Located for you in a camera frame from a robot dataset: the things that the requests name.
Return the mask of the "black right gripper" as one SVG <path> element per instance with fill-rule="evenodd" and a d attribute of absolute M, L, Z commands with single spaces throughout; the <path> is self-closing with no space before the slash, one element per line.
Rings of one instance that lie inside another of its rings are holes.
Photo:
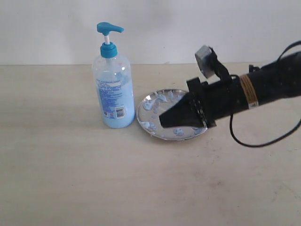
<path fill-rule="evenodd" d="M 248 110 L 238 76 L 209 84 L 198 77 L 187 81 L 186 93 L 159 116 L 163 128 L 216 126 L 215 121 Z"/>

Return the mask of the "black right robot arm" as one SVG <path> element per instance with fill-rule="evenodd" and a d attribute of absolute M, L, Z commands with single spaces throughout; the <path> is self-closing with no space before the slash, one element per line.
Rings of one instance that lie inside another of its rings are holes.
<path fill-rule="evenodd" d="M 187 81 L 189 92 L 159 116 L 163 128 L 216 126 L 216 120 L 301 94 L 301 54 L 296 52 L 241 76 L 211 84 Z"/>

